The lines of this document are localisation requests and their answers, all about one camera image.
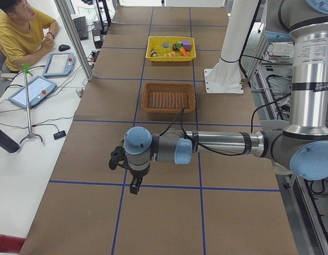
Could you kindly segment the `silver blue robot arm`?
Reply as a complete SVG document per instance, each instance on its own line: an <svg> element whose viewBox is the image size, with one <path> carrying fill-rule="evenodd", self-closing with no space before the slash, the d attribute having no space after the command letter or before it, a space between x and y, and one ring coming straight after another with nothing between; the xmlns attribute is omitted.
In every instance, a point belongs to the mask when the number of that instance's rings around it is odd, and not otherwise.
<svg viewBox="0 0 328 255"><path fill-rule="evenodd" d="M151 134L133 127L122 147L123 167L132 174L130 192L138 193L150 163L188 164L197 151L225 156L253 154L314 181L328 177L328 1L268 1L266 34L274 40L289 34L294 63L289 121L283 130L251 133L184 131L167 128Z"/></svg>

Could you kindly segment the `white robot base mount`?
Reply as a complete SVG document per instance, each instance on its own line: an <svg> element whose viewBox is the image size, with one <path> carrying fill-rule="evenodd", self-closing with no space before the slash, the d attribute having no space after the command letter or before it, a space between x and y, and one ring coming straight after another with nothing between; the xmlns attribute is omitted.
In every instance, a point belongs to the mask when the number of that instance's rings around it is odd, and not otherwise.
<svg viewBox="0 0 328 255"><path fill-rule="evenodd" d="M259 0L235 0L226 30L218 63L204 70L205 88L208 94L242 94L240 56L250 34Z"/></svg>

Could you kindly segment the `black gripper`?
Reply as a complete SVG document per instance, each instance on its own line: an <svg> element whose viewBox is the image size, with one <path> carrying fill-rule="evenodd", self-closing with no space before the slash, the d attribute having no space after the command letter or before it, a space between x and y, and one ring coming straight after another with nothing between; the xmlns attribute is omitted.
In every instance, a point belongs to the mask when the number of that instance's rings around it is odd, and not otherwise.
<svg viewBox="0 0 328 255"><path fill-rule="evenodd" d="M149 170L148 169L144 169L142 171L130 170L130 173L133 177L130 184L130 193L138 194L138 192L140 191L140 185L142 183L142 180L149 173Z"/></svg>

